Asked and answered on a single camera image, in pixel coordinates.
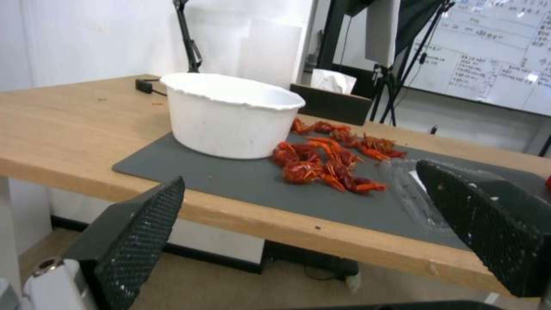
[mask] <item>wooden tabletop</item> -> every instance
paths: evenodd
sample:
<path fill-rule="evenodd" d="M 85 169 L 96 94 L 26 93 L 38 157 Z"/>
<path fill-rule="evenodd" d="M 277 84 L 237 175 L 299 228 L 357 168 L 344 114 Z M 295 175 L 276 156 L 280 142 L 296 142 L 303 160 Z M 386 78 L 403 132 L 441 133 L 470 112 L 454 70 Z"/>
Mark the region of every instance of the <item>wooden tabletop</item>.
<path fill-rule="evenodd" d="M 0 93 L 0 175 L 111 201 L 129 199 L 156 185 L 111 170 L 116 162 L 170 131 L 166 98 L 136 91 L 135 78 Z M 302 118 L 308 123 L 317 120 Z M 551 174 L 551 161 L 545 158 L 372 123 L 353 126 L 353 131 L 545 178 Z M 186 190 L 179 216 L 369 264 L 507 293 L 476 255 L 465 250 L 193 190 Z"/>

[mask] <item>gray mat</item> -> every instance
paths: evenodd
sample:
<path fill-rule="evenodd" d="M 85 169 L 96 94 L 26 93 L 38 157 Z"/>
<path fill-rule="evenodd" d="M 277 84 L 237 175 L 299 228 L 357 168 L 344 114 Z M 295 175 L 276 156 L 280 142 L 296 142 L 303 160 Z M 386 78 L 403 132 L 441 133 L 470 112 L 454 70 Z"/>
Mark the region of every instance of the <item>gray mat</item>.
<path fill-rule="evenodd" d="M 290 135 L 290 142 L 302 137 Z M 525 190 L 551 201 L 544 180 L 534 174 L 454 157 L 399 148 L 408 158 L 435 159 L 466 168 L 482 169 L 516 183 Z M 354 175 L 382 180 L 375 161 L 356 165 Z M 281 168 L 269 159 L 252 161 L 222 159 L 193 151 L 169 133 L 113 166 L 113 170 L 159 182 L 183 176 L 186 187 L 254 204 L 323 218 L 352 226 L 374 229 L 427 242 L 468 249 L 453 233 L 438 233 L 415 223 L 400 206 L 392 191 L 361 196 L 340 193 L 321 183 L 290 185 L 283 181 Z"/>

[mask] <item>cooked crayfish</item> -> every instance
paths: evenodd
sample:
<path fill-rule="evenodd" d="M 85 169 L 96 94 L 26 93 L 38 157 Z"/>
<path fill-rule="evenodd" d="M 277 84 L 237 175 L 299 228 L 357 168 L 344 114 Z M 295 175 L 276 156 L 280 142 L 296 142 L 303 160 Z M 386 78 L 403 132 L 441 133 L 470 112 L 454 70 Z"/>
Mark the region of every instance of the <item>cooked crayfish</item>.
<path fill-rule="evenodd" d="M 328 122 L 318 121 L 311 126 L 307 126 L 299 118 L 295 118 L 291 131 L 300 135 L 305 135 L 312 131 L 329 134 L 329 136 L 334 139 L 331 141 L 339 146 L 340 144 L 338 142 L 346 148 L 355 148 L 363 155 L 378 161 L 384 161 L 390 158 L 405 158 L 407 154 L 406 152 L 395 150 L 395 143 L 392 140 L 371 137 L 365 133 L 363 139 L 358 139 L 356 135 L 350 133 L 350 127 L 345 125 L 332 125 Z M 325 140 L 321 142 L 328 143 L 336 153 L 336 148 L 331 141 Z"/>
<path fill-rule="evenodd" d="M 366 194 L 369 191 L 384 191 L 385 185 L 369 179 L 354 178 L 352 168 L 362 159 L 340 144 L 326 137 L 308 137 L 305 145 L 281 142 L 274 149 L 272 159 L 283 166 L 283 178 L 294 184 L 308 184 L 322 180 L 339 191 Z M 323 164 L 318 148 L 324 150 L 327 163 Z"/>
<path fill-rule="evenodd" d="M 298 133 L 299 135 L 305 135 L 307 133 L 311 133 L 312 131 L 315 131 L 317 133 L 329 134 L 333 131 L 349 132 L 350 127 L 346 125 L 337 126 L 324 121 L 317 121 L 313 125 L 307 126 L 303 121 L 296 117 L 293 120 L 291 131 L 294 133 Z"/>

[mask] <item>table leg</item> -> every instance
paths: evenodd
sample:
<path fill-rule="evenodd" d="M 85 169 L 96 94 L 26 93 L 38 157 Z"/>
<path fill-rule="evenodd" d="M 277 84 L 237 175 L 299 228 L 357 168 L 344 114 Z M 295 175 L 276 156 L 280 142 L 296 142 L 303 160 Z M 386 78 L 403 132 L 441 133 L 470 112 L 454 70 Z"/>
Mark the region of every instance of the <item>table leg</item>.
<path fill-rule="evenodd" d="M 6 278 L 17 295 L 21 296 L 21 278 L 13 226 L 8 178 L 0 176 L 0 277 Z"/>

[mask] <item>white plastic bowl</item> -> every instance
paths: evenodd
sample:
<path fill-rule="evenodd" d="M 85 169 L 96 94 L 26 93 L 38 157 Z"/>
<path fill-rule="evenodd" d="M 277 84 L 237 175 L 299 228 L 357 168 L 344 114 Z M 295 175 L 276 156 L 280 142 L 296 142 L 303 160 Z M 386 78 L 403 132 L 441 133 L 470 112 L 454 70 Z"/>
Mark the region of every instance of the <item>white plastic bowl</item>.
<path fill-rule="evenodd" d="M 305 105 L 300 96 L 281 87 L 219 74 L 173 73 L 161 82 L 176 139 L 224 158 L 270 156 Z"/>

